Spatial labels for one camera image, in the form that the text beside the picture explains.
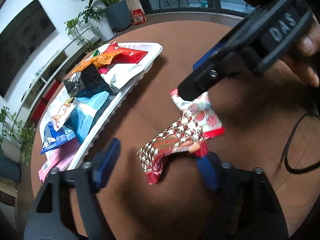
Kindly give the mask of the person's right hand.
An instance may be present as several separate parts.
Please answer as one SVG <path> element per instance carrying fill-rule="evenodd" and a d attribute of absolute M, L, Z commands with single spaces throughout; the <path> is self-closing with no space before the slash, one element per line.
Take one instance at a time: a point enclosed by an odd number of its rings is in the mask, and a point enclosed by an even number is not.
<path fill-rule="evenodd" d="M 319 22 L 313 15 L 312 22 L 290 50 L 281 57 L 291 71 L 302 82 L 312 87 L 319 87 L 319 75 L 315 71 L 315 64 L 310 58 L 319 52 Z"/>

